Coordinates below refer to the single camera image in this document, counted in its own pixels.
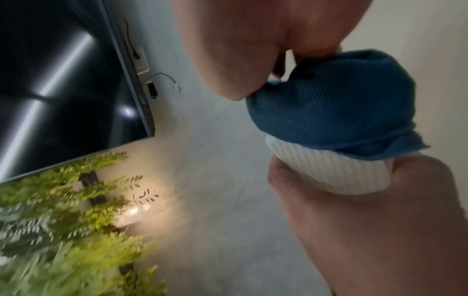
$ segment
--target black screen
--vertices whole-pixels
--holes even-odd
[[[1,1],[0,182],[150,135],[104,11]]]

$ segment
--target white fabric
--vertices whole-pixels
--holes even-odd
[[[321,189],[336,194],[365,194],[390,185],[393,160],[364,161],[332,151],[314,150],[267,135],[273,153]]]

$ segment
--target white ribbed sock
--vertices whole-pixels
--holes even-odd
[[[336,194],[365,194],[390,185],[393,160],[356,160],[332,151],[314,150],[267,135],[273,153],[321,189]]]

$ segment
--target power cord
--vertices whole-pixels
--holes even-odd
[[[133,50],[133,54],[132,56],[135,58],[135,59],[141,59],[140,55],[138,54],[138,52],[135,50],[135,48],[133,47],[133,44],[132,44],[132,41],[130,40],[130,32],[129,32],[129,26],[128,26],[128,22],[126,19],[124,19],[123,17],[119,17],[120,19],[122,19],[124,22],[125,22],[125,26],[127,27],[126,31],[127,31],[127,40],[128,40],[128,43],[130,44],[130,47],[132,48]]]
[[[156,78],[156,76],[159,76],[159,75],[163,75],[163,76],[166,76],[168,77],[170,80],[172,80],[172,82],[174,83],[173,85],[173,89],[178,92],[180,91],[180,86],[178,85],[178,83],[174,80],[174,78],[172,78],[171,76],[167,75],[166,73],[163,73],[163,72],[159,72],[159,73],[156,73],[154,75],[151,75],[149,78],[147,78],[141,86],[145,85],[147,82],[151,81],[152,79]],[[148,99],[157,99],[157,97],[147,97]]]

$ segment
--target white outlet plate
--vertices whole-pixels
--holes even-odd
[[[150,67],[148,65],[148,60],[146,59],[146,54],[143,47],[135,48],[136,52],[140,55],[140,59],[133,58],[133,63],[135,65],[136,72],[138,75],[149,72]]]

